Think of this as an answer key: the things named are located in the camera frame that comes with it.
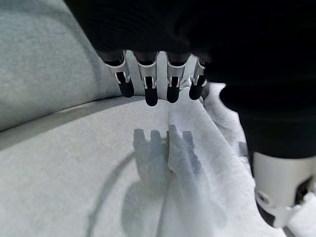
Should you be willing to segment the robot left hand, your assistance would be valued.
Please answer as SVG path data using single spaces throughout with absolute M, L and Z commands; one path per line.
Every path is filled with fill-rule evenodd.
M 316 179 L 316 3 L 313 0 L 68 0 L 101 59 L 119 68 L 131 50 L 143 84 L 158 51 L 174 85 L 184 57 L 198 57 L 191 97 L 204 82 L 224 83 L 220 99 L 239 115 L 256 204 L 274 228 L 302 207 Z

